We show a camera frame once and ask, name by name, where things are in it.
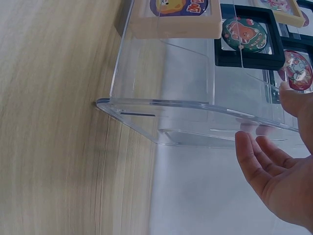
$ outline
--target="wood grain surface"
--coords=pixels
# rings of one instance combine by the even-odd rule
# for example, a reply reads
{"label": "wood grain surface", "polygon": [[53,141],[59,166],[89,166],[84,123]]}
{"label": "wood grain surface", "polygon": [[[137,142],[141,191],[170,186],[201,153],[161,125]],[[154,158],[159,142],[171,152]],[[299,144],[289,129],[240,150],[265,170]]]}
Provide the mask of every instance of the wood grain surface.
{"label": "wood grain surface", "polygon": [[108,97],[122,0],[0,0],[0,234],[146,234],[155,145]]}

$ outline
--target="cartoon lion picture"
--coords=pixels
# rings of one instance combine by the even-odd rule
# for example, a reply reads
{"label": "cartoon lion picture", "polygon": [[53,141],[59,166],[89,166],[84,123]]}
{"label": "cartoon lion picture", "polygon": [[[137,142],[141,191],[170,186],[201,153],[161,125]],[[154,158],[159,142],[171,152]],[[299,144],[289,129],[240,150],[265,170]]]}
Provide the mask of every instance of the cartoon lion picture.
{"label": "cartoon lion picture", "polygon": [[181,11],[186,0],[156,0],[156,9],[161,14],[170,14]]}

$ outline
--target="black display frame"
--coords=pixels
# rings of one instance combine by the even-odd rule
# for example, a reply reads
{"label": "black display frame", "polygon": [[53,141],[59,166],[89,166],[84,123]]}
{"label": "black display frame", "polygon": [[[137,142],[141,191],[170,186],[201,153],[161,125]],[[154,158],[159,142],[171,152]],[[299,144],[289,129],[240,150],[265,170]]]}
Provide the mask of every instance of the black display frame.
{"label": "black display frame", "polygon": [[[287,38],[287,37],[281,37],[281,41],[283,44],[284,50],[294,50],[298,52],[305,52],[309,55],[311,68],[313,69],[313,41],[304,41],[300,39],[295,38]],[[274,71],[263,71],[263,80],[266,83],[269,83],[272,86],[275,86],[275,77],[274,77]],[[272,104],[280,104],[279,99],[279,92],[275,89],[270,87],[269,85],[265,86],[266,90],[266,99],[268,103]],[[272,100],[269,100],[269,92],[271,93]]]}
{"label": "black display frame", "polygon": [[[306,1],[306,0],[297,0],[297,3],[298,3],[299,7],[310,9],[313,12],[313,2]],[[299,39],[299,37],[300,37],[301,41],[304,41],[304,42],[313,41],[313,36],[309,36],[309,35],[305,35],[305,34],[291,33],[289,31],[287,25],[286,25],[286,30],[287,30],[290,38]]]}
{"label": "black display frame", "polygon": [[272,42],[273,54],[240,52],[222,50],[222,38],[214,40],[215,65],[222,67],[241,67],[261,70],[279,70],[285,62],[283,45],[277,28],[274,14],[269,9],[239,6],[232,4],[221,4],[222,18],[234,17],[234,7],[236,17],[250,18],[259,23],[267,25],[267,31]]}

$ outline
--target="yellow frame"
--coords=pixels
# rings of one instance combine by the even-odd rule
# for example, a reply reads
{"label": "yellow frame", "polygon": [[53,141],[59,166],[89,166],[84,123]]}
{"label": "yellow frame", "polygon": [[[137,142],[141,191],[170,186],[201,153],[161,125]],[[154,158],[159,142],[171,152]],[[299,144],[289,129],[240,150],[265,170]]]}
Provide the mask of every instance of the yellow frame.
{"label": "yellow frame", "polygon": [[[288,14],[286,12],[279,12],[279,11],[272,10],[276,21],[282,24],[288,24],[288,25],[301,28],[304,24],[305,19],[302,15],[302,12],[296,0],[287,0],[287,1],[290,3],[292,12],[294,15]],[[265,5],[263,5],[260,2],[260,0],[254,0],[254,5],[268,9]]]}
{"label": "yellow frame", "polygon": [[210,16],[141,17],[140,10],[150,9],[149,4],[150,0],[134,0],[129,24],[138,39],[221,38],[223,22],[219,0],[209,0]]}

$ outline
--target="clear acrylic display case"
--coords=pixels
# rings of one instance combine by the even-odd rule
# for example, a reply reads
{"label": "clear acrylic display case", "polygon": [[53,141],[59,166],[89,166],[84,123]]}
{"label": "clear acrylic display case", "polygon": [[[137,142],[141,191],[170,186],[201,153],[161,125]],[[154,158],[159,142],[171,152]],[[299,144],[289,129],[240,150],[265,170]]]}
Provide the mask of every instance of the clear acrylic display case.
{"label": "clear acrylic display case", "polygon": [[158,144],[233,148],[245,130],[302,146],[297,119],[269,99],[278,87],[268,71],[216,67],[213,39],[137,39],[131,13],[99,109]]}

